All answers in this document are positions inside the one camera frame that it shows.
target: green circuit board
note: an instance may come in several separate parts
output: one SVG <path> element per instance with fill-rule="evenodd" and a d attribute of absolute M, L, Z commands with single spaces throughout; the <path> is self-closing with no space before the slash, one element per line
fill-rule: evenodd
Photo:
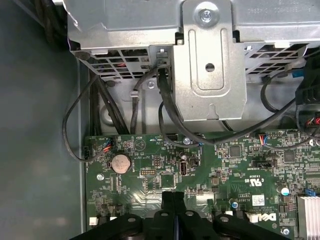
<path fill-rule="evenodd" d="M 306 139 L 295 130 L 272 130 L 265 135 L 274 147 Z M 184 137 L 171 138 L 181 143 Z M 209 220 L 221 212 L 258 214 L 259 226 L 278 234 L 286 228 L 290 231 L 286 237 L 299 239 L 296 197 L 305 189 L 320 192 L 320 148 L 316 144 L 272 151 L 261 145 L 257 134 L 251 134 L 215 146 L 180 148 L 167 144 L 159 134 L 89 136 L 85 155 L 95 155 L 109 140 L 112 149 L 85 165 L 88 229 L 90 217 L 124 213 L 145 217 L 161 209 L 163 191 L 180 191 L 187 209 L 201 211 Z M 111 167 L 117 154 L 131 160 L 124 174 Z M 283 188 L 289 189 L 289 195 L 281 194 Z"/>

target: black wire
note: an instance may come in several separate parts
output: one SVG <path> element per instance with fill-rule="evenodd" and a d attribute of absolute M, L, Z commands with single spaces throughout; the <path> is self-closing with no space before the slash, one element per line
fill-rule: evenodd
<path fill-rule="evenodd" d="M 275 151 L 286 151 L 286 150 L 290 150 L 290 149 L 296 149 L 299 148 L 303 145 L 305 145 L 306 143 L 308 143 L 310 141 L 310 138 L 299 142 L 297 144 L 291 145 L 291 146 L 270 146 L 270 145 L 263 145 L 264 147 L 266 147 L 267 149 L 271 149 L 271 150 L 275 150 Z"/>
<path fill-rule="evenodd" d="M 233 131 L 234 131 L 227 121 L 222 121 L 222 124 L 225 126 L 225 128 L 226 128 L 228 131 L 230 131 L 230 132 L 233 132 Z"/>
<path fill-rule="evenodd" d="M 154 75 L 157 74 L 158 68 L 155 67 L 151 69 L 149 72 L 147 72 L 144 76 L 142 76 L 135 84 L 133 90 L 134 91 L 140 91 L 142 84 L 152 78 Z M 130 133 L 136 134 L 136 128 L 137 128 L 137 119 L 138 119 L 138 112 L 139 112 L 139 97 L 134 97 L 132 99 L 132 117 L 131 117 L 131 123 L 130 123 Z"/>
<path fill-rule="evenodd" d="M 101 122 L 100 122 L 100 105 L 99 105 L 99 93 L 98 89 L 95 85 L 92 87 L 92 118 L 93 118 L 93 125 L 95 129 L 95 135 L 101 136 L 102 129 L 101 129 Z"/>
<path fill-rule="evenodd" d="M 256 125 L 253 125 L 245 130 L 242 130 L 240 132 L 223 136 L 223 137 L 217 137 L 214 139 L 206 139 L 203 137 L 200 137 L 191 131 L 189 131 L 181 122 L 179 116 L 177 115 L 176 112 L 176 106 L 173 103 L 173 100 L 171 98 L 171 90 L 169 88 L 167 78 L 166 78 L 166 72 L 164 69 L 159 70 L 159 77 L 158 77 L 158 87 L 160 89 L 160 94 L 162 96 L 162 100 L 165 106 L 165 109 L 170 117 L 170 119 L 173 121 L 175 126 L 178 128 L 179 132 L 181 132 L 183 135 L 186 137 L 197 141 L 198 143 L 203 143 L 203 144 L 208 144 L 208 145 L 218 145 L 218 144 L 223 144 L 226 142 L 233 141 L 238 138 L 242 138 L 254 131 L 257 131 L 258 129 L 264 128 L 271 124 L 273 121 L 277 120 L 279 117 L 281 117 L 286 111 L 288 111 L 296 102 L 295 99 L 291 100 L 287 105 L 285 105 L 281 110 L 279 110 L 277 113 L 274 115 L 268 117 L 264 121 L 259 122 Z"/>
<path fill-rule="evenodd" d="M 68 151 L 68 153 L 76 160 L 80 161 L 81 163 L 90 163 L 93 162 L 94 160 L 97 160 L 99 157 L 101 157 L 105 152 L 102 150 L 100 152 L 97 152 L 95 154 L 95 156 L 88 158 L 88 159 L 82 159 L 77 157 L 74 152 L 72 151 L 69 141 L 68 141 L 68 136 L 67 136 L 67 122 L 68 122 L 68 118 L 71 114 L 71 112 L 74 110 L 74 108 L 76 107 L 76 105 L 78 104 L 78 102 L 82 99 L 82 97 L 84 96 L 84 94 L 89 90 L 90 86 L 98 79 L 98 76 L 93 77 L 84 87 L 84 89 L 82 90 L 82 92 L 80 93 L 80 95 L 77 97 L 77 99 L 74 101 L 74 103 L 72 104 L 72 106 L 69 108 L 69 110 L 66 112 L 65 116 L 63 117 L 63 121 L 62 121 L 62 137 L 63 137 L 63 142 L 64 145 L 66 147 L 66 150 Z"/>
<path fill-rule="evenodd" d="M 120 135 L 128 135 L 129 130 L 126 126 L 125 120 L 121 115 L 121 112 L 112 98 L 111 94 L 107 90 L 106 86 L 104 85 L 104 81 L 99 77 L 99 79 L 95 83 L 100 95 L 104 101 L 106 109 L 112 119 L 112 122 Z"/>
<path fill-rule="evenodd" d="M 162 108 L 164 106 L 164 102 L 162 102 L 159 106 L 159 111 L 158 111 L 158 117 L 159 117 L 159 127 L 160 127 L 160 132 L 163 135 L 163 138 L 165 141 L 167 141 L 169 144 L 179 147 L 179 148 L 185 148 L 185 149 L 191 149 L 191 148 L 196 148 L 199 147 L 198 143 L 195 144 L 190 144 L 190 145 L 185 145 L 185 144 L 180 144 L 177 143 L 173 140 L 171 140 L 168 135 L 165 132 L 165 123 L 164 123 L 164 116 L 162 114 Z"/>
<path fill-rule="evenodd" d="M 95 119 L 94 119 L 94 84 L 89 89 L 89 134 L 90 136 L 96 135 Z"/>
<path fill-rule="evenodd" d="M 267 99 L 267 96 L 266 96 L 266 89 L 267 89 L 267 86 L 272 82 L 273 79 L 279 77 L 279 76 L 282 76 L 283 74 L 290 74 L 290 73 L 293 73 L 295 72 L 297 69 L 290 69 L 290 70 L 287 70 L 287 71 L 282 71 L 282 72 L 279 72 L 277 74 L 275 74 L 274 76 L 272 76 L 270 79 L 268 79 L 262 86 L 261 88 L 261 92 L 260 92 L 260 99 L 261 99 L 261 102 L 263 104 L 263 106 L 270 112 L 272 113 L 276 113 L 277 111 L 279 111 L 277 108 L 275 108 L 274 106 L 271 105 L 271 103 L 268 101 Z M 294 122 L 296 122 L 296 118 L 293 114 L 290 114 L 288 112 L 286 112 L 284 115 L 286 115 L 287 117 L 291 118 L 292 120 L 294 120 Z"/>
<path fill-rule="evenodd" d="M 314 140 L 319 141 L 319 140 L 320 140 L 320 137 L 316 137 L 316 136 L 314 136 L 314 134 L 309 134 L 309 133 L 307 133 L 307 132 L 305 131 L 305 129 L 301 126 L 300 121 L 299 121 L 301 108 L 302 108 L 301 105 L 297 105 L 296 108 L 295 108 L 296 125 L 297 125 L 299 131 L 300 131 L 301 133 L 307 135 L 310 139 L 314 139 Z"/>
<path fill-rule="evenodd" d="M 67 36 L 68 31 L 66 24 L 60 18 L 57 12 L 57 6 L 53 3 L 52 0 L 41 0 L 44 8 L 45 15 L 49 18 L 54 30 L 57 31 L 62 36 Z"/>

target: metal bracket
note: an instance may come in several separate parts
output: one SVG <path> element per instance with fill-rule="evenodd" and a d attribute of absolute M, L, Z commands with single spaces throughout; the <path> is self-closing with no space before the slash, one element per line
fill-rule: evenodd
<path fill-rule="evenodd" d="M 184 45 L 173 47 L 175 103 L 184 121 L 240 119 L 247 101 L 244 45 L 233 40 L 231 2 L 187 0 Z"/>

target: black connector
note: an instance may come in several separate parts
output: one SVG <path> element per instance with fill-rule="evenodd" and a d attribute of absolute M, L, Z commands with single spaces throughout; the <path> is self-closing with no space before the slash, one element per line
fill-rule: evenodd
<path fill-rule="evenodd" d="M 182 176 L 187 175 L 187 163 L 185 161 L 180 162 L 180 173 Z"/>
<path fill-rule="evenodd" d="M 303 71 L 304 79 L 295 92 L 296 105 L 320 104 L 320 54 L 310 57 Z"/>

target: screw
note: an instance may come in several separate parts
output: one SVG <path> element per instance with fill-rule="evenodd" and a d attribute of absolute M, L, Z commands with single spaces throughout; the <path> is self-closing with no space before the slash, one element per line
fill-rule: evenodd
<path fill-rule="evenodd" d="M 212 19 L 212 14 L 209 10 L 204 10 L 201 12 L 200 18 L 201 18 L 202 22 L 209 23 Z"/>
<path fill-rule="evenodd" d="M 96 175 L 96 179 L 98 179 L 98 181 L 102 181 L 103 179 L 105 179 L 105 176 L 102 173 L 98 173 Z"/>
<path fill-rule="evenodd" d="M 190 216 L 190 217 L 191 217 L 193 214 L 194 214 L 194 213 L 193 213 L 192 211 L 186 211 L 186 212 L 185 212 L 185 215 Z"/>
<path fill-rule="evenodd" d="M 227 223 L 229 222 L 229 218 L 227 218 L 226 216 L 222 216 L 220 217 L 221 222 Z"/>
<path fill-rule="evenodd" d="M 191 143 L 191 139 L 188 138 L 188 137 L 185 137 L 185 138 L 183 139 L 183 143 L 184 143 L 185 145 L 189 145 L 189 144 Z"/>
<path fill-rule="evenodd" d="M 155 88 L 155 83 L 153 81 L 148 82 L 148 88 L 149 89 L 154 89 Z"/>
<path fill-rule="evenodd" d="M 282 230 L 283 235 L 289 235 L 290 231 L 288 228 Z"/>

